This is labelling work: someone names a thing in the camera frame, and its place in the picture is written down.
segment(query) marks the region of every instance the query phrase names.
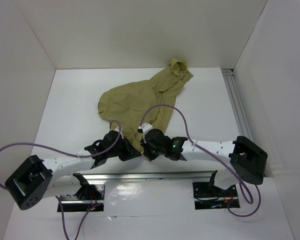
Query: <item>white enclosure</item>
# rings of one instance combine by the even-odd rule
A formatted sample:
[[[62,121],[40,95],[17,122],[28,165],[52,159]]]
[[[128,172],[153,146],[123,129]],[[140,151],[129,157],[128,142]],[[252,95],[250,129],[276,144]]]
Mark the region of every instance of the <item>white enclosure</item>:
[[[183,180],[181,191],[189,195],[181,198],[179,186],[165,182],[175,190],[166,192],[172,203],[155,193],[163,185],[154,182],[149,187],[155,193],[153,202],[140,199],[144,205],[138,208],[149,216],[137,218],[134,209],[120,212],[129,209],[126,205],[111,212],[109,201],[102,216],[89,216],[78,239],[140,239],[142,234],[151,239],[201,239],[204,231],[213,230],[217,235],[204,237],[300,240],[300,0],[0,0],[0,147],[36,142],[72,152],[91,144],[107,130],[97,112],[100,95],[152,77],[172,57],[185,59],[194,74],[177,97],[176,107],[188,116],[190,134],[200,140],[230,140],[241,133],[236,114],[240,103],[228,95],[231,90],[220,71],[234,69],[233,76],[230,70],[227,73],[242,101],[246,116],[241,118],[246,117],[254,142],[269,154],[260,213],[244,220],[222,210],[203,214],[193,211],[190,182]],[[100,79],[109,81],[98,87]],[[90,130],[94,119],[102,127]],[[184,135],[177,113],[167,134]],[[1,153],[0,181],[4,183],[31,152],[31,147],[22,146]],[[37,148],[33,153],[53,154]],[[220,167],[200,162],[172,166],[163,159],[152,165],[141,159],[127,165],[114,159],[108,164],[95,173]],[[162,201],[161,217],[145,207],[156,201]],[[35,235],[38,240],[63,239],[56,201],[44,200],[42,209],[40,204],[19,211],[0,189],[0,240]],[[180,205],[181,210],[168,212]],[[66,214],[71,239],[79,215]],[[184,222],[189,224],[181,229]],[[153,223],[158,232],[134,228]],[[46,229],[39,229],[44,224]],[[101,231],[92,230],[99,227]],[[47,229],[51,231],[44,237]]]

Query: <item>crumpled garment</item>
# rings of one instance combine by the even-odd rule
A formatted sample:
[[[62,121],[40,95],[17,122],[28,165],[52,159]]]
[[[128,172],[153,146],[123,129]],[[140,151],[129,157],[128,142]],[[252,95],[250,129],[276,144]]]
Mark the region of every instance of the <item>crumpled garment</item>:
[[[101,118],[109,121],[118,120],[123,127],[122,134],[142,153],[140,141],[143,135],[137,130],[143,115],[157,104],[174,106],[178,93],[192,77],[186,63],[173,58],[167,68],[150,80],[131,82],[105,92],[99,100],[98,113]],[[165,132],[172,111],[170,107],[155,107],[147,114],[144,122]]]

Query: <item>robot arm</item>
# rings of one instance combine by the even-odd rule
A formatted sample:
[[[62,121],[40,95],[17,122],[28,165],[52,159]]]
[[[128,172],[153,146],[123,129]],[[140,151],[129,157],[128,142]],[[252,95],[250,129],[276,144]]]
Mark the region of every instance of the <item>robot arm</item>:
[[[149,161],[160,155],[173,161],[215,161],[209,154],[198,149],[195,145],[198,144],[231,166],[244,181],[255,185],[263,182],[268,155],[243,136],[238,136],[234,142],[194,141],[195,144],[191,144],[186,137],[169,138],[148,123],[143,124],[138,131],[143,133],[141,146]],[[85,147],[78,157],[40,159],[37,155],[30,156],[8,178],[5,186],[21,210],[29,209],[41,199],[52,196],[74,195],[83,199],[89,192],[95,191],[95,186],[90,185],[77,172],[103,165],[108,158],[119,157],[121,161],[127,161],[141,156],[124,136],[109,151],[98,154],[109,148],[118,134],[117,130],[111,130],[102,140]],[[81,153],[87,151],[91,157],[80,157]],[[212,174],[210,182],[215,187],[226,190],[238,183],[238,180],[224,169]]]
[[[229,165],[243,181],[254,185],[263,183],[268,154],[244,136],[238,136],[235,141],[194,141],[192,144],[186,137],[171,139],[148,123],[140,126],[138,131],[143,133],[141,145],[144,149],[143,154],[149,161],[159,155],[173,161],[216,161],[210,154],[196,147],[198,144]],[[210,182],[220,189],[227,190],[239,181],[227,169],[223,169],[213,174]]]

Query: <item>red wire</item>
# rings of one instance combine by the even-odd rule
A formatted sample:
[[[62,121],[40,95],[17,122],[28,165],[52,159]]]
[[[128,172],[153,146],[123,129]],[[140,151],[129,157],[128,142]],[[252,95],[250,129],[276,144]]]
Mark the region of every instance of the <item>red wire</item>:
[[[231,199],[230,200],[232,200],[232,199],[234,199],[234,196],[232,195],[232,193],[229,191],[229,190],[227,190],[227,192],[230,194],[230,196],[231,196]]]
[[[94,196],[92,196],[91,192],[89,192],[89,195],[91,196],[91,200],[90,200],[90,204],[89,204],[88,209],[91,208],[91,206],[92,206],[92,200],[94,199]]]
[[[94,201],[95,201],[95,204],[97,204],[97,197],[96,197],[96,194],[95,194],[95,192],[94,192],[94,191],[92,191],[92,193],[93,193],[93,196],[94,196]]]

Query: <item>purple cable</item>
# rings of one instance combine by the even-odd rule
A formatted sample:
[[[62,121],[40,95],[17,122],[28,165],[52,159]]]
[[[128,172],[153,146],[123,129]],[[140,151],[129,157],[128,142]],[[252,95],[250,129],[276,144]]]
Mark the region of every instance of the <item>purple cable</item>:
[[[99,155],[102,155],[102,154],[108,152],[118,142],[118,140],[120,138],[120,135],[121,135],[121,125],[120,125],[120,123],[117,120],[112,120],[110,122],[110,129],[111,129],[111,125],[112,125],[113,122],[115,122],[115,123],[118,124],[118,127],[119,127],[119,134],[118,134],[118,136],[116,137],[115,141],[112,143],[112,145],[110,147],[108,147],[107,149],[105,149],[105,150],[103,150],[103,151],[101,151],[99,153],[96,153],[96,154],[92,154],[92,155],[76,155],[76,154],[71,154],[71,153],[68,153],[68,152],[60,151],[60,150],[55,149],[55,148],[50,147],[50,146],[45,146],[45,145],[31,143],[31,142],[15,142],[15,143],[11,143],[11,144],[8,144],[8,145],[3,146],[2,148],[0,148],[0,152],[2,152],[3,150],[5,150],[7,148],[12,147],[12,146],[27,145],[27,146],[34,146],[34,147],[39,147],[39,148],[43,148],[43,149],[48,149],[48,150],[57,152],[59,154],[63,154],[63,155],[66,155],[66,156],[69,156],[69,157],[74,157],[74,158],[81,158],[81,159],[84,159],[84,158],[93,158],[93,157],[96,157],[96,156],[99,156]],[[3,189],[5,189],[5,190],[7,190],[6,187],[3,184],[1,184],[1,183],[0,183],[0,187],[3,188]]]
[[[217,157],[216,155],[214,155],[212,152],[208,151],[208,150],[205,149],[204,147],[202,147],[202,146],[196,144],[196,143],[191,139],[190,134],[189,134],[189,129],[188,129],[188,124],[187,124],[186,118],[185,118],[185,116],[183,115],[183,113],[182,113],[178,108],[176,108],[175,106],[172,106],[172,105],[168,105],[168,104],[158,104],[158,105],[155,105],[155,106],[153,106],[153,107],[150,107],[150,108],[145,112],[145,114],[143,115],[142,120],[141,120],[141,122],[140,122],[140,126],[144,123],[144,120],[145,120],[146,115],[147,115],[152,109],[157,108],[157,107],[169,107],[169,108],[172,108],[172,109],[176,110],[176,111],[181,115],[181,117],[182,117],[182,119],[183,119],[183,122],[184,122],[184,126],[185,126],[186,136],[187,136],[187,138],[189,139],[190,143],[194,144],[197,148],[199,148],[200,150],[202,150],[202,151],[206,152],[207,154],[209,154],[211,157],[213,157],[213,158],[216,159],[219,163],[221,163],[226,169],[228,169],[228,170],[233,174],[233,176],[235,176],[235,178],[239,181],[239,186],[240,186],[240,189],[241,189],[243,198],[246,200],[246,202],[247,202],[248,204],[250,204],[250,205],[253,204],[253,203],[254,203],[254,199],[253,199],[253,197],[252,197],[252,194],[251,194],[249,188],[248,188],[247,185],[244,183],[244,181],[237,175],[237,173],[236,173],[235,171],[233,171],[233,170],[232,170],[226,163],[224,163],[219,157]],[[245,192],[244,192],[244,190],[243,190],[243,187],[245,188],[246,192],[248,193],[250,200],[247,198],[247,196],[246,196],[246,194],[245,194]],[[256,187],[257,192],[258,192],[258,195],[259,195],[259,201],[258,201],[258,205],[257,205],[256,209],[255,209],[253,212],[251,212],[251,213],[249,213],[249,214],[247,214],[247,215],[239,215],[239,214],[236,214],[236,213],[232,212],[232,211],[230,210],[230,207],[229,207],[229,206],[230,206],[230,204],[231,204],[233,201],[231,201],[231,202],[228,203],[228,205],[227,205],[228,211],[229,211],[231,214],[233,214],[233,215],[235,215],[235,216],[237,216],[237,217],[249,217],[249,216],[255,214],[255,213],[258,211],[258,209],[259,209],[259,207],[260,207],[260,205],[261,205],[261,194],[260,194],[260,191],[259,191],[258,186],[255,185],[255,187]]]
[[[63,232],[64,232],[64,236],[66,238],[66,240],[70,240],[68,233],[67,233],[67,229],[66,229],[66,221],[65,221],[65,211],[64,211],[64,206],[62,205],[61,199],[58,196],[55,196],[55,198],[58,200],[59,204],[60,204],[60,211],[61,211],[61,217],[62,217],[62,227],[63,227]],[[100,205],[101,203],[97,203],[94,206],[92,206],[93,208]],[[74,240],[77,240],[78,236],[79,236],[79,232],[81,229],[82,224],[84,223],[84,220],[86,218],[86,216],[88,215],[88,213],[90,212],[89,209],[87,209],[86,213],[83,215],[81,222],[79,224],[79,228],[78,231],[76,232],[76,236]]]

